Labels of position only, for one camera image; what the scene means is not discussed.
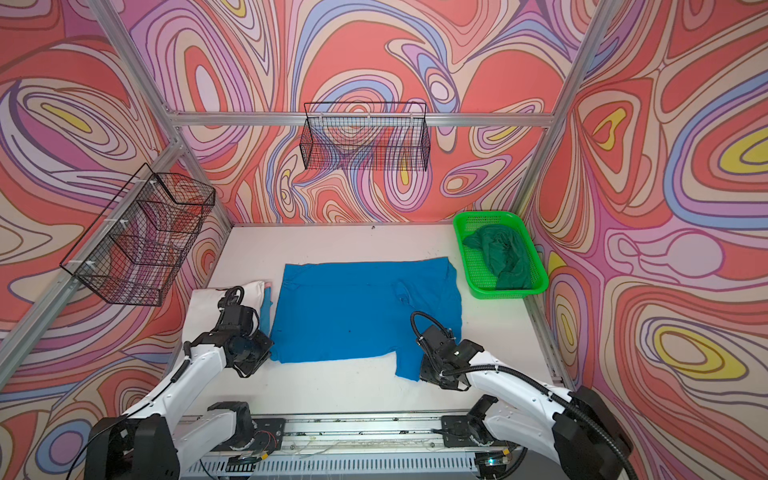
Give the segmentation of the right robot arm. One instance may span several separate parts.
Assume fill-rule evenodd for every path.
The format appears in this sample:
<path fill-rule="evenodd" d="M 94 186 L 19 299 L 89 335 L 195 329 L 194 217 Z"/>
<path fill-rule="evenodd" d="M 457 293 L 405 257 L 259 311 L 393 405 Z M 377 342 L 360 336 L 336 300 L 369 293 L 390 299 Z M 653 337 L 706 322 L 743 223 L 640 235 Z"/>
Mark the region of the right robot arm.
<path fill-rule="evenodd" d="M 538 381 L 442 326 L 415 335 L 424 352 L 421 380 L 481 394 L 467 413 L 443 417 L 437 430 L 447 447 L 487 450 L 476 457 L 479 478 L 509 478 L 528 452 L 552 460 L 570 479 L 636 478 L 632 441 L 592 390 Z"/>

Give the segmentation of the blue t-shirt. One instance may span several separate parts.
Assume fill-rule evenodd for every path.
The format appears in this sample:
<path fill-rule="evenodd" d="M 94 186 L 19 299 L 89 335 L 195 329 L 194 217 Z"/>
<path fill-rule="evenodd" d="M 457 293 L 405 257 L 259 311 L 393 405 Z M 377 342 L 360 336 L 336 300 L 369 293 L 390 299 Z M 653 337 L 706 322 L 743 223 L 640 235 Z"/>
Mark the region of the blue t-shirt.
<path fill-rule="evenodd" d="M 446 257 L 403 262 L 288 264 L 271 329 L 282 364 L 396 356 L 396 376 L 416 381 L 418 332 L 462 329 L 457 271 Z"/>

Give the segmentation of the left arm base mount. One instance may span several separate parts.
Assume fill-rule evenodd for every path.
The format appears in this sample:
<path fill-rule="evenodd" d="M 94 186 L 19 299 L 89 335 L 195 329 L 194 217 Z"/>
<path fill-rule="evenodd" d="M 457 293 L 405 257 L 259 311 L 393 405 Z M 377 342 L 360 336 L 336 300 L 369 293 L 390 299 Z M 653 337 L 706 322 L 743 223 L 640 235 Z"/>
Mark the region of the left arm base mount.
<path fill-rule="evenodd" d="M 253 435 L 244 451 L 273 453 L 282 447 L 286 419 L 278 417 L 253 418 Z"/>

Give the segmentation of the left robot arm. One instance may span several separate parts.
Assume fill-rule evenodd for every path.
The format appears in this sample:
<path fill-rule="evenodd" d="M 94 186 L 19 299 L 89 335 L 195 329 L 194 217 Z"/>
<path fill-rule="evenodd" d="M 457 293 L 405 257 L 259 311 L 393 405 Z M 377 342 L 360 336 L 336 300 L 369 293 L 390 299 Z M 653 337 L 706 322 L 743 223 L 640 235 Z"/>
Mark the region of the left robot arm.
<path fill-rule="evenodd" d="M 214 327 L 183 344 L 179 366 L 137 405 L 94 425 L 79 453 L 87 479 L 177 479 L 218 447 L 243 449 L 255 436 L 243 401 L 219 401 L 181 427 L 190 406 L 223 371 L 252 376 L 269 358 L 271 339 L 249 306 L 225 305 Z"/>

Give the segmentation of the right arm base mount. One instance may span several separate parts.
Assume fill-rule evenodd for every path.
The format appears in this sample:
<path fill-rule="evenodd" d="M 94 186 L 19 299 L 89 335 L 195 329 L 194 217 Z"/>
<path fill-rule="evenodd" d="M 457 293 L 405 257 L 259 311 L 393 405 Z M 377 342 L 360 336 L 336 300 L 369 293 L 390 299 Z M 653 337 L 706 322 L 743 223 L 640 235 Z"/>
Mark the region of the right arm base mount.
<path fill-rule="evenodd" d="M 468 414 L 444 415 L 440 426 L 432 432 L 440 435 L 448 448 L 519 448 L 514 442 L 497 439 L 480 420 Z"/>

